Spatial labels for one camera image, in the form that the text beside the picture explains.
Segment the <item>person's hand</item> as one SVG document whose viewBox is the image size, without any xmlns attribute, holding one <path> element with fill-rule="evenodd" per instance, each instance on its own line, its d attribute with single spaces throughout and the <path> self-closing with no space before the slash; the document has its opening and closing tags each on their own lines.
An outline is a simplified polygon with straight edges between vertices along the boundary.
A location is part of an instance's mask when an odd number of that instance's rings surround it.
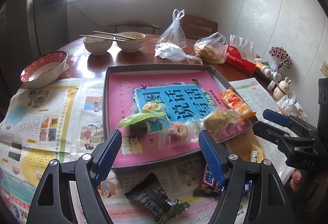
<svg viewBox="0 0 328 224">
<path fill-rule="evenodd" d="M 300 191 L 310 176 L 310 172 L 299 169 L 293 169 L 290 179 L 290 187 L 294 192 Z"/>
</svg>

